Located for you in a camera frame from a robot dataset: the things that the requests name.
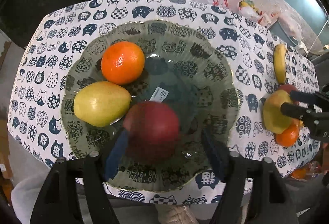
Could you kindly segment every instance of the apple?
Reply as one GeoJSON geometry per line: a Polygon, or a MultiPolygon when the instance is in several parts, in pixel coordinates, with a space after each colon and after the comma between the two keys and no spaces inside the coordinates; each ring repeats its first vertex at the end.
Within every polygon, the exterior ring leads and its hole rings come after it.
{"type": "MultiPolygon", "coordinates": [[[[279,89],[284,90],[284,91],[287,92],[289,95],[290,95],[290,92],[291,92],[292,90],[298,91],[298,90],[296,89],[296,87],[295,87],[294,85],[291,85],[291,84],[284,84],[284,85],[281,85],[280,87],[278,87],[277,90],[279,90],[279,89]]],[[[295,104],[295,105],[299,105],[299,101],[293,101],[293,104],[295,104]]]]}
{"type": "Polygon", "coordinates": [[[129,131],[126,155],[136,162],[158,163],[175,152],[179,119],[167,104],[150,101],[135,104],[123,127],[129,131]]]}

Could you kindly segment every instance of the tablecloth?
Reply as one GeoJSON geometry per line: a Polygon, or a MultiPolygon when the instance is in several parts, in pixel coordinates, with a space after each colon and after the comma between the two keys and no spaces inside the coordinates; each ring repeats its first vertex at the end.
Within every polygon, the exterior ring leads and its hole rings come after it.
{"type": "MultiPolygon", "coordinates": [[[[69,68],[98,36],[122,23],[151,19],[197,29],[226,57],[241,105],[227,143],[231,150],[245,158],[271,157],[282,176],[315,156],[320,145],[310,138],[307,128],[301,129],[297,143],[284,148],[275,143],[273,133],[262,125],[262,105],[279,86],[274,74],[273,50],[281,39],[228,9],[189,0],[93,0],[45,16],[17,71],[8,116],[10,134],[49,167],[58,156],[75,158],[68,142],[69,134],[60,119],[69,68]]],[[[286,72],[287,82],[298,90],[319,89],[312,63],[289,46],[286,72]]],[[[251,191],[251,185],[252,180],[246,181],[245,193],[251,191]]],[[[207,170],[184,187],[165,193],[104,186],[108,193],[136,201],[202,204],[219,201],[225,184],[207,170]]]]}

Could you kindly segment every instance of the orange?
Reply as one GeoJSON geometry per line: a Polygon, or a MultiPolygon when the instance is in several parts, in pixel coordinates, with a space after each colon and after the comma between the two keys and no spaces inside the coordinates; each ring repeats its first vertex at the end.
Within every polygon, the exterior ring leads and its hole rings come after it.
{"type": "Polygon", "coordinates": [[[117,85],[135,81],[145,64],[143,51],[136,44],[121,41],[108,47],[103,54],[101,69],[103,76],[117,85]]]}
{"type": "Polygon", "coordinates": [[[275,135],[276,143],[283,147],[292,146],[299,137],[299,128],[300,121],[293,119],[290,126],[284,132],[275,135]]]}
{"type": "Polygon", "coordinates": [[[306,168],[299,168],[296,169],[294,172],[290,174],[290,176],[294,177],[295,179],[303,179],[306,176],[307,169],[306,168]]]}

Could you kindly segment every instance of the yellow pear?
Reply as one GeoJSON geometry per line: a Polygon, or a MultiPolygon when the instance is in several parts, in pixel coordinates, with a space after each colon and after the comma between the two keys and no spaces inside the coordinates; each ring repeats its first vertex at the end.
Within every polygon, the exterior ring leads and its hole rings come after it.
{"type": "Polygon", "coordinates": [[[104,127],[124,116],[129,109],[130,93],[108,81],[83,88],[74,98],[77,118],[96,127],[104,127]]]}
{"type": "Polygon", "coordinates": [[[277,90],[266,99],[263,106],[264,126],[275,134],[284,132],[292,121],[292,118],[281,113],[280,107],[283,103],[292,104],[292,100],[286,91],[277,90]]]}

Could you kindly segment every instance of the banana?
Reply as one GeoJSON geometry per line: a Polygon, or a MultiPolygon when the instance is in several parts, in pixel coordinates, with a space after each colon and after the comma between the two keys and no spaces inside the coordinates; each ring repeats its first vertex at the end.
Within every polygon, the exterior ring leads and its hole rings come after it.
{"type": "Polygon", "coordinates": [[[274,71],[279,84],[286,82],[286,46],[278,44],[274,49],[274,71]]]}

